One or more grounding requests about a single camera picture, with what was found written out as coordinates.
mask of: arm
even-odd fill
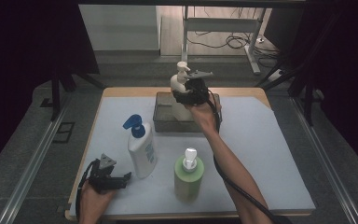
[[[267,207],[266,201],[255,180],[215,129],[215,121],[211,108],[207,104],[197,106],[186,105],[186,108],[192,113],[194,120],[200,126],[223,172],[241,189],[248,192]],[[237,208],[242,223],[272,223],[263,212],[241,196],[230,185],[226,184],[226,188]]]
[[[83,185],[80,201],[80,224],[95,224],[100,216],[106,210],[110,201],[115,196],[115,190],[109,190],[104,194],[99,194],[89,184],[89,181]]]

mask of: white table surface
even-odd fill
[[[118,191],[105,214],[120,216],[235,212],[223,181],[215,171],[213,153],[202,133],[155,133],[158,157],[153,173],[139,179],[127,142],[130,130],[122,128],[132,114],[153,126],[155,97],[104,97],[100,104],[82,173],[105,153],[117,161],[112,176],[132,172],[125,189]],[[222,97],[220,134],[254,177],[269,209],[275,214],[310,214],[315,205],[297,170],[274,113],[254,97]],[[200,194],[193,203],[182,203],[173,191],[173,165],[187,147],[194,147],[205,164]],[[70,216],[75,216],[75,199]]]

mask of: white lotion bottle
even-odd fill
[[[187,82],[187,72],[190,69],[187,67],[186,62],[179,62],[177,64],[178,74],[171,77],[171,91],[179,91],[181,93],[188,92],[185,87]],[[188,111],[184,105],[181,103],[172,103],[172,114],[179,121],[192,121],[193,117],[191,116],[190,111]]]
[[[123,124],[131,128],[128,142],[135,173],[139,178],[148,177],[154,170],[157,157],[153,146],[153,132],[149,123],[142,123],[141,116],[134,114]]]

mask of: white object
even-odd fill
[[[183,168],[187,172],[193,172],[197,167],[197,150],[195,148],[189,147],[185,151],[185,158],[183,159]]]
[[[171,77],[171,91],[179,91],[181,93],[188,92],[185,87],[187,82],[187,72],[190,69],[187,67],[186,62],[179,62],[177,64],[178,74]],[[193,120],[190,111],[188,111],[184,105],[174,102],[172,104],[172,114],[179,121]]]
[[[132,134],[129,137],[128,150],[135,173],[139,178],[146,178],[153,172],[157,162],[152,128],[149,123],[142,123],[139,115],[132,115],[123,127],[125,129],[131,127]]]
[[[284,72],[281,69],[276,70],[270,77],[268,77],[269,81],[274,81],[278,79]]]

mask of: metal rail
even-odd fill
[[[58,114],[57,118],[54,121],[51,121],[45,134],[39,142],[39,145],[34,152],[32,158],[28,162],[24,172],[22,173],[19,182],[17,182],[16,188],[14,188],[4,210],[0,216],[0,224],[13,223],[14,218],[19,213],[21,205],[25,199],[25,196],[28,193],[29,188],[34,182],[34,177],[36,176],[40,165],[42,164],[43,159],[48,151],[48,148],[53,140],[54,134],[57,132],[63,116],[68,108],[69,103],[71,102],[72,94],[68,93],[63,97],[62,101],[62,110]]]
[[[316,152],[316,156],[318,157],[320,164],[324,169],[324,172],[330,182],[330,185],[333,188],[333,191],[337,195],[337,198],[342,206],[342,209],[345,212],[345,215],[348,218],[348,221],[351,224],[358,224],[358,211],[356,205],[351,198],[351,195],[348,193],[348,190],[345,188],[344,184],[339,178],[337,171],[334,168],[333,163],[330,161],[326,151],[324,150],[324,146],[319,140],[317,133],[315,132],[313,127],[309,126],[306,119],[304,118],[301,103],[298,99],[295,98],[291,98],[291,101],[295,106],[298,118],[300,119],[301,124],[312,143],[312,147]]]

